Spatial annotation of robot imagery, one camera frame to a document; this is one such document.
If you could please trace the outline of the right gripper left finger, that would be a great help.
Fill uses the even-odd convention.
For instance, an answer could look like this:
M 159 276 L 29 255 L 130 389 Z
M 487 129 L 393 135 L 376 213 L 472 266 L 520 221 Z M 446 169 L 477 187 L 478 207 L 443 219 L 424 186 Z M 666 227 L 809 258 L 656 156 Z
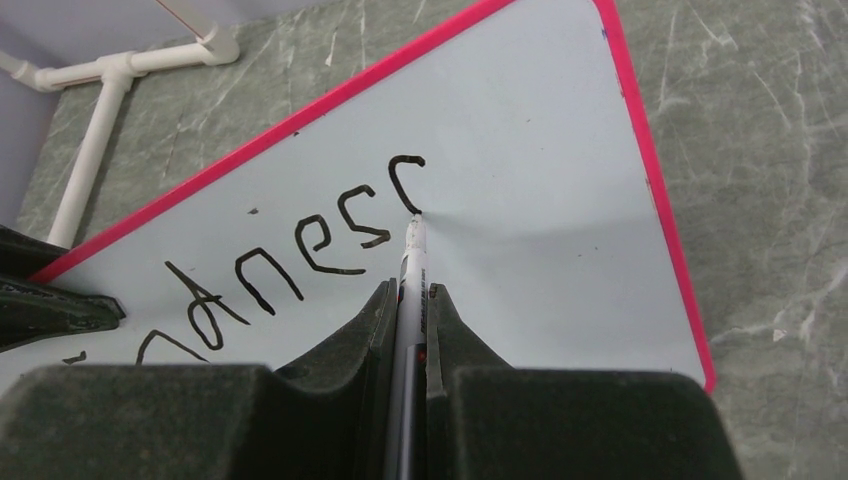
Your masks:
M 287 365 L 43 367 L 1 400 L 5 479 L 378 479 L 394 280 Z

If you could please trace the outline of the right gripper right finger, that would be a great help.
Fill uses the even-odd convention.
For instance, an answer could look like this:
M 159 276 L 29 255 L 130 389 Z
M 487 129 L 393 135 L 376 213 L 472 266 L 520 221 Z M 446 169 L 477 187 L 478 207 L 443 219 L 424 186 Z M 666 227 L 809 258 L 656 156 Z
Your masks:
M 707 393 L 672 372 L 519 369 L 427 294 L 430 479 L 739 479 Z

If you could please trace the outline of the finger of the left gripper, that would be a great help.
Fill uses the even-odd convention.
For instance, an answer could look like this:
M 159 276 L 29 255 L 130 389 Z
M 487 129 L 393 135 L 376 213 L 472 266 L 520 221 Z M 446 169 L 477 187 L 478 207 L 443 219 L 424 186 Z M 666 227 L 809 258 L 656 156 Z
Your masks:
M 1 274 L 28 278 L 68 252 L 68 249 L 0 226 Z
M 125 317 L 119 302 L 109 296 L 1 277 L 3 352 L 48 338 L 113 330 Z

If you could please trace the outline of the black whiteboard marker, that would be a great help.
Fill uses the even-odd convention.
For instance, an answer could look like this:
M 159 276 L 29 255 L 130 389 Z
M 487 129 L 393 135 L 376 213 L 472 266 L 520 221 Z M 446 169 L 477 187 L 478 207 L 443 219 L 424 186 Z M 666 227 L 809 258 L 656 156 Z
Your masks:
M 385 445 L 385 479 L 414 479 L 422 363 L 426 356 L 426 226 L 415 214 L 406 230 L 398 284 L 393 371 Z

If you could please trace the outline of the pink-framed whiteboard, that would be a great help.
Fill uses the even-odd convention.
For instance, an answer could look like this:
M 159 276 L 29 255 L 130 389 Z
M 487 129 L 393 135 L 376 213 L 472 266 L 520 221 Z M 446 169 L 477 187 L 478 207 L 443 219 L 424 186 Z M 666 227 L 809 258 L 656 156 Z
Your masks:
M 399 273 L 428 278 L 516 367 L 715 383 L 611 1 L 481 1 L 42 270 L 117 299 L 114 330 L 1 356 L 41 366 L 282 366 Z

